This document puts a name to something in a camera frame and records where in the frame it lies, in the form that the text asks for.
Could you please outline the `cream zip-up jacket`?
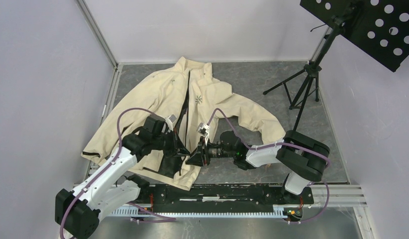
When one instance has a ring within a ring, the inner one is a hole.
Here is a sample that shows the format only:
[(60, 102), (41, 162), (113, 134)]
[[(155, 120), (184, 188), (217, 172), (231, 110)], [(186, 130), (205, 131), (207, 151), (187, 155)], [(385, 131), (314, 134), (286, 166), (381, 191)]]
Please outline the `cream zip-up jacket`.
[(196, 148), (200, 123), (216, 135), (219, 119), (237, 117), (238, 124), (261, 133), (264, 144), (285, 136), (278, 119), (258, 103), (232, 91), (229, 83), (212, 75), (212, 64), (180, 58), (171, 68), (151, 73), (113, 108), (81, 156), (102, 165), (118, 146), (118, 133), (127, 135), (142, 126), (151, 112), (180, 121), (177, 132), (189, 151)]

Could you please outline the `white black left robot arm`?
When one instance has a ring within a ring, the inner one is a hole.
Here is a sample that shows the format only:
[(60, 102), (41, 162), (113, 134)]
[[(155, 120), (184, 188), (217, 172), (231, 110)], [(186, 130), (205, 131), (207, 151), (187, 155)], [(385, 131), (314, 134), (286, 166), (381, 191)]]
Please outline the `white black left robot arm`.
[(153, 150), (165, 157), (183, 157), (189, 151), (174, 131), (176, 117), (150, 115), (143, 126), (119, 139), (117, 150), (94, 174), (71, 191), (62, 189), (55, 199), (55, 221), (60, 238), (68, 232), (74, 239), (87, 239), (99, 223), (122, 205), (149, 199), (150, 183), (138, 175), (129, 176), (120, 186), (114, 184), (131, 167)]

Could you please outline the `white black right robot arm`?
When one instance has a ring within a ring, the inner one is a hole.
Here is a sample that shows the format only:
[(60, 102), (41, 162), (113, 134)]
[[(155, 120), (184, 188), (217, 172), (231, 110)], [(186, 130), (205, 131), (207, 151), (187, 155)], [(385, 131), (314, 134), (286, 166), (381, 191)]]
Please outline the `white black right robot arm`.
[(235, 132), (226, 131), (216, 143), (201, 137), (186, 164), (203, 167), (213, 158), (232, 158), (238, 168), (250, 170), (281, 163), (291, 170), (281, 189), (281, 197), (287, 203), (294, 203), (305, 187), (322, 180), (325, 169), (331, 165), (329, 154), (328, 146), (294, 130), (264, 145), (245, 144)]

